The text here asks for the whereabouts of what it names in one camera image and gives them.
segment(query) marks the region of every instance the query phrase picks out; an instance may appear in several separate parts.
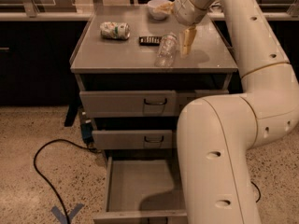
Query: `soda can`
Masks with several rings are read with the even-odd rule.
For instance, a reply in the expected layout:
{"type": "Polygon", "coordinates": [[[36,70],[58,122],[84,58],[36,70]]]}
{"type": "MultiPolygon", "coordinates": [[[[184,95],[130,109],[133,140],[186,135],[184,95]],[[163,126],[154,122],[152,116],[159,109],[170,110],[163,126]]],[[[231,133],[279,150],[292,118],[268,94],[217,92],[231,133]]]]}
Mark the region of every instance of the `soda can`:
{"type": "Polygon", "coordinates": [[[130,36],[130,26],[126,22],[106,21],[100,25],[100,29],[105,39],[126,40],[130,36]]]}

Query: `clear bottle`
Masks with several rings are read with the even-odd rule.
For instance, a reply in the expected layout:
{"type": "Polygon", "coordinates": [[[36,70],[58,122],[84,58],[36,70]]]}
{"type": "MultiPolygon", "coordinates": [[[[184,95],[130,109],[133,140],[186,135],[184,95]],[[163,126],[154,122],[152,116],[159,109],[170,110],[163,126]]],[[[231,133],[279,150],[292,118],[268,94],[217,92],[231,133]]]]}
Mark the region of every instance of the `clear bottle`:
{"type": "Polygon", "coordinates": [[[161,39],[155,66],[167,68],[172,66],[177,53],[177,36],[173,33],[164,35],[161,39]]]}

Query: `black cable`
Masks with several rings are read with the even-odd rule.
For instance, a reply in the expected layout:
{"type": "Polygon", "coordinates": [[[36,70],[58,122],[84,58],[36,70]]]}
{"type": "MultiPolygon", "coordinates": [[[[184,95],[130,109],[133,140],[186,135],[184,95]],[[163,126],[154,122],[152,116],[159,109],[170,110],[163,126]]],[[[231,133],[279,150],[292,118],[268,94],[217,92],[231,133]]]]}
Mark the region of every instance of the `black cable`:
{"type": "Polygon", "coordinates": [[[36,172],[49,184],[49,186],[52,188],[52,190],[55,192],[57,198],[59,199],[59,202],[61,203],[63,209],[64,209],[64,215],[65,215],[65,218],[66,218],[66,222],[67,224],[70,224],[71,221],[70,221],[70,218],[69,218],[69,215],[67,214],[67,211],[66,211],[66,208],[65,208],[65,205],[64,205],[64,201],[63,199],[61,198],[61,196],[59,195],[58,191],[56,190],[56,188],[50,183],[50,181],[38,170],[37,168],[37,165],[36,165],[36,160],[37,160],[37,156],[38,154],[41,152],[41,150],[43,150],[46,146],[50,145],[50,144],[53,144],[53,143],[56,143],[56,142],[66,142],[70,145],[73,145],[75,147],[78,147],[78,148],[81,148],[81,149],[84,149],[84,150],[88,150],[88,151],[91,151],[92,153],[100,153],[100,152],[96,152],[96,149],[95,148],[87,148],[87,147],[82,147],[82,146],[79,146],[69,140],[66,140],[66,139],[54,139],[52,141],[49,141],[47,144],[45,144],[43,147],[41,147],[37,153],[35,154],[35,157],[34,157],[34,167],[36,169],[36,172]]]}
{"type": "Polygon", "coordinates": [[[258,197],[258,199],[255,201],[256,203],[258,203],[258,202],[261,200],[261,198],[262,198],[262,193],[261,193],[259,187],[258,187],[254,182],[251,181],[251,184],[252,184],[252,185],[258,190],[258,192],[259,192],[259,197],[258,197]]]}

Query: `closed drawer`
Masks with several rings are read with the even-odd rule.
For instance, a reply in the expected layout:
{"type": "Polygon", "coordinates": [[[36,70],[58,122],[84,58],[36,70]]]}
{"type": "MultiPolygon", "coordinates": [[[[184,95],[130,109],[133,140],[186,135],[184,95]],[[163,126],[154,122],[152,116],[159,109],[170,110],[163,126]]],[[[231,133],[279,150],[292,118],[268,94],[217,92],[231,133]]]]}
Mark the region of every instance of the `closed drawer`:
{"type": "Polygon", "coordinates": [[[195,91],[82,91],[80,98],[90,118],[178,116],[196,97],[195,91]]]}
{"type": "Polygon", "coordinates": [[[171,130],[93,131],[98,149],[172,148],[176,137],[171,130]]]}
{"type": "Polygon", "coordinates": [[[114,160],[107,164],[99,224],[187,224],[176,156],[162,160],[114,160]]]}

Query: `white bowl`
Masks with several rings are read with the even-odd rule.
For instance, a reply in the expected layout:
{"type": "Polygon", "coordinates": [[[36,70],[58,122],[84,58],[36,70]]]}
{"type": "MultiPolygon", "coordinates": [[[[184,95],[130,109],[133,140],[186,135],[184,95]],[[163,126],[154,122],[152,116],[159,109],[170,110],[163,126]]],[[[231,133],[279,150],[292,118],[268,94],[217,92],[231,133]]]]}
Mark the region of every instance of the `white bowl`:
{"type": "Polygon", "coordinates": [[[150,15],[155,19],[155,20],[163,20],[169,16],[167,13],[163,12],[157,12],[154,9],[160,5],[163,4],[168,4],[171,3],[169,0],[150,0],[148,2],[148,8],[149,8],[149,13],[150,15]]]}

